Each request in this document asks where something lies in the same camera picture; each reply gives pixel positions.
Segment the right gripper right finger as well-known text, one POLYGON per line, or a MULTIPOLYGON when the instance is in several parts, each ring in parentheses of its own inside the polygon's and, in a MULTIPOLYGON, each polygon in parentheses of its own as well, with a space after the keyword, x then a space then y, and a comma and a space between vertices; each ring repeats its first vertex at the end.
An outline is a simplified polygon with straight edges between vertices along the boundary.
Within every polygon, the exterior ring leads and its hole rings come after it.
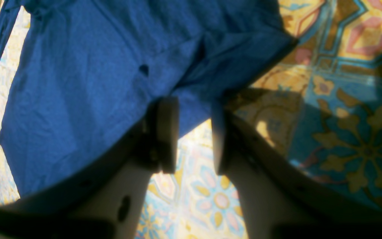
POLYGON ((250 239, 382 239, 382 212, 303 175, 219 101, 214 169, 235 186, 250 239))

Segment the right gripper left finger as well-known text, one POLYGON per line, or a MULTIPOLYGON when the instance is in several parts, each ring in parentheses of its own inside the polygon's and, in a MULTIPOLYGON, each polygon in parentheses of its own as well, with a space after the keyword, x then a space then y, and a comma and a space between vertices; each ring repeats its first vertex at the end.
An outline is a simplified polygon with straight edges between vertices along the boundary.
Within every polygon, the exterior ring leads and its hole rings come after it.
POLYGON ((0 239, 132 239, 153 174, 174 174, 179 103, 165 97, 83 170, 0 207, 0 239))

